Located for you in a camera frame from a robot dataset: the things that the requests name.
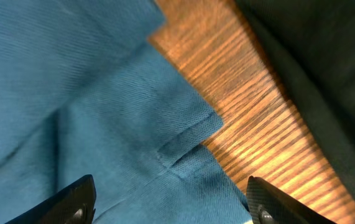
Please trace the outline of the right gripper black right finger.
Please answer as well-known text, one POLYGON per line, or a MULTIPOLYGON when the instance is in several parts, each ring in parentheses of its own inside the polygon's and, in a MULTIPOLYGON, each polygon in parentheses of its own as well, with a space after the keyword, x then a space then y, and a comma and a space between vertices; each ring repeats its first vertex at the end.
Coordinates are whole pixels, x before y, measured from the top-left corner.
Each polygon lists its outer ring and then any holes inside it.
POLYGON ((334 224, 260 177, 248 179, 246 198, 256 224, 334 224))

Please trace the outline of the dark blue t-shirt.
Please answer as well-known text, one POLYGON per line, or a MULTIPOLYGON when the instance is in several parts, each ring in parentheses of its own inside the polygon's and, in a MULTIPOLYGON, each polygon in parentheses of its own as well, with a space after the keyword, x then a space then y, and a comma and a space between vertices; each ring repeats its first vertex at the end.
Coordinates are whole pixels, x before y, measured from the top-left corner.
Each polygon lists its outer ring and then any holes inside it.
POLYGON ((147 42, 153 1, 0 1, 0 223, 86 174, 95 223, 247 223, 222 120, 147 42))

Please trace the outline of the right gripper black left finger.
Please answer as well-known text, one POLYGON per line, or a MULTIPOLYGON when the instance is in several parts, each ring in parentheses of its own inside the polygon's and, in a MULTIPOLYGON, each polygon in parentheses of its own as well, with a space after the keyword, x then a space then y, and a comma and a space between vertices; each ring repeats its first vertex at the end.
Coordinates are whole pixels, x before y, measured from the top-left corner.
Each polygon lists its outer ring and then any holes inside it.
POLYGON ((93 176, 84 175, 6 224, 92 224, 95 201, 93 176))

